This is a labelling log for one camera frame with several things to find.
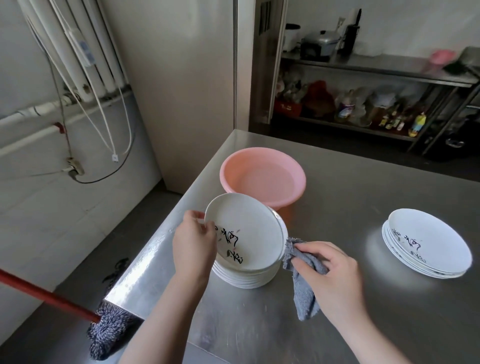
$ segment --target mop head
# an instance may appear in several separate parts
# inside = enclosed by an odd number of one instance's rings
[[[110,281],[107,292],[110,292],[118,278],[127,269],[128,258],[120,260],[115,265],[115,272],[106,277],[103,282]],[[91,340],[90,357],[93,360],[105,360],[121,347],[130,328],[139,327],[142,319],[124,309],[106,301],[102,301],[96,314],[101,317],[98,324],[91,323],[87,336]]]

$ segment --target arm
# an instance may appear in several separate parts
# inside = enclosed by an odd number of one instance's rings
[[[301,259],[292,259],[295,269],[311,286],[322,312],[337,328],[360,364],[410,364],[368,316],[357,261],[332,243],[300,243],[295,247],[319,257],[330,270],[321,275]]]
[[[120,364],[181,364],[195,309],[216,255],[215,225],[187,211],[173,237],[175,274],[123,353]]]

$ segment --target metal tabletop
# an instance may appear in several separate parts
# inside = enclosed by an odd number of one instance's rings
[[[291,155],[307,176],[303,197],[283,211],[289,235],[326,240],[356,258],[372,319],[414,363],[480,358],[480,183],[235,130],[107,296],[146,318],[174,274],[172,237],[186,209],[205,210],[223,193],[218,173],[231,153],[263,146]],[[390,212],[431,213],[464,237],[474,265],[461,278],[433,279],[397,260],[381,227]],[[291,273],[242,290],[214,273],[189,342],[232,364],[356,363],[322,313],[300,322]]]
[[[478,82],[473,75],[451,75],[441,67],[434,66],[427,58],[382,54],[376,57],[351,54],[348,58],[333,56],[329,62],[302,60],[298,52],[284,52],[282,58],[309,66],[336,68],[358,72],[368,72],[396,76],[414,81],[437,85],[471,87]]]

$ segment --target refrigerator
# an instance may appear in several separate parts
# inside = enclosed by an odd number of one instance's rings
[[[233,129],[268,121],[287,0],[98,2],[167,189],[183,193]]]

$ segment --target person's left hand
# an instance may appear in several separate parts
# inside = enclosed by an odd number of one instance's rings
[[[197,221],[204,217],[203,212],[185,211],[173,237],[173,262],[178,277],[206,284],[215,261],[216,234],[213,221]]]

